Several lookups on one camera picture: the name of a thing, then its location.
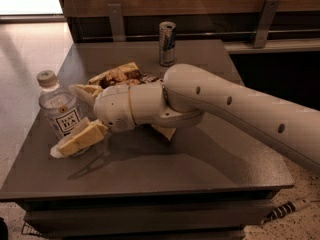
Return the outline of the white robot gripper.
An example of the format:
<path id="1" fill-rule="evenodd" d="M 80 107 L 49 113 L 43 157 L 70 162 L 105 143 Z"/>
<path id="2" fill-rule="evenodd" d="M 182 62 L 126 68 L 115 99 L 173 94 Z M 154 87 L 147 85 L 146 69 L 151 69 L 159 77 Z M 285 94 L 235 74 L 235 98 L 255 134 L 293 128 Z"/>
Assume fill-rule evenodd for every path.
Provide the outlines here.
<path id="1" fill-rule="evenodd" d="M 93 111 L 98 119 L 82 119 L 70 134 L 51 148 L 50 155 L 54 158 L 80 154 L 102 141 L 108 133 L 108 127 L 113 133 L 135 128 L 128 85 L 115 85 L 103 90 L 99 85 L 73 84 L 69 86 L 69 90 L 80 100 L 90 106 L 94 105 Z"/>

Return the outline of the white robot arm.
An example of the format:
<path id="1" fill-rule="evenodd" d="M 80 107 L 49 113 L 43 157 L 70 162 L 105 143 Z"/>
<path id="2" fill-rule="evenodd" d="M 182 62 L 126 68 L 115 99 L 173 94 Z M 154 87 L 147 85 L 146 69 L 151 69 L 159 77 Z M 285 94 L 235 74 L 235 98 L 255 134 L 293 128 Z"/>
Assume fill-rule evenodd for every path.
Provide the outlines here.
<path id="1" fill-rule="evenodd" d="M 120 84 L 91 100 L 97 119 L 83 119 L 50 154 L 74 155 L 107 133 L 150 124 L 180 128 L 197 124 L 210 113 L 317 174 L 320 172 L 320 111 L 225 80 L 189 64 L 167 69 L 155 82 Z"/>

